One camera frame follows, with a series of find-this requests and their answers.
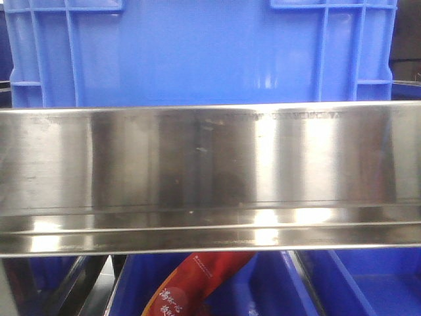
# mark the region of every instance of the metal shelf frame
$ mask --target metal shelf frame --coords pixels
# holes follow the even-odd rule
[[[421,102],[0,111],[0,257],[421,244]]]

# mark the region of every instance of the stainless steel shelf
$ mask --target stainless steel shelf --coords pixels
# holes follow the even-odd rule
[[[421,245],[421,102],[0,111],[0,256]]]

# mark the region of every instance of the red packaging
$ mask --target red packaging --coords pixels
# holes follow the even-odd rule
[[[255,252],[193,252],[161,284],[141,316],[192,316]]]

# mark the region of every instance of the blue crate wall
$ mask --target blue crate wall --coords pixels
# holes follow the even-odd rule
[[[419,315],[421,249],[304,251],[328,315]]]
[[[8,81],[13,68],[12,53],[7,35],[6,16],[0,3],[0,81]]]
[[[116,285],[110,316],[137,316],[184,253],[129,255]],[[256,254],[204,302],[215,316],[317,316],[317,310],[286,251]]]
[[[15,107],[385,100],[397,0],[5,0]]]

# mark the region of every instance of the blue plastic crate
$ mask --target blue plastic crate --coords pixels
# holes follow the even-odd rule
[[[421,82],[399,82],[392,86],[392,94],[398,99],[421,99]]]
[[[8,81],[13,68],[12,53],[7,35],[6,16],[0,3],[0,81]]]
[[[15,107],[383,100],[397,0],[5,0]]]
[[[139,316],[155,290],[187,254],[131,255],[110,316]],[[316,316],[316,309],[284,251],[258,253],[206,300],[214,316]]]
[[[328,315],[421,315],[421,249],[305,251]]]
[[[76,257],[35,257],[30,259],[38,290],[51,291],[59,287]]]

